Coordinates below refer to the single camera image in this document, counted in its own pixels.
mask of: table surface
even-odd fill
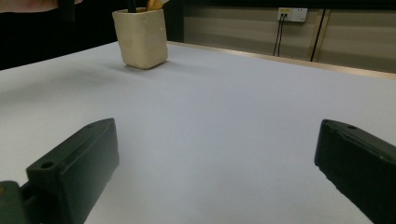
[[[148,71],[117,43],[1,71],[0,180],[23,184],[68,136],[115,118],[120,167],[87,224],[371,223],[315,166],[318,131],[335,119],[396,145],[396,80],[168,48]]]

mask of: person's arm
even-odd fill
[[[0,12],[41,12],[58,7],[57,0],[0,0]]]

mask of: beige wall panel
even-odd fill
[[[285,22],[280,56],[306,60],[317,9],[305,23]],[[277,8],[185,7],[185,42],[272,55]]]
[[[396,73],[396,11],[332,10],[318,62]]]

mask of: beige cup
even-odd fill
[[[166,29],[162,10],[137,13],[126,9],[113,12],[122,60],[129,66],[149,69],[168,58]]]

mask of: wall outlet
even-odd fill
[[[284,17],[283,21],[291,21],[291,12],[293,8],[291,7],[280,7],[279,10],[277,11],[277,20],[280,21],[280,17],[283,15],[286,15]]]
[[[293,8],[290,15],[291,21],[305,22],[308,8]]]

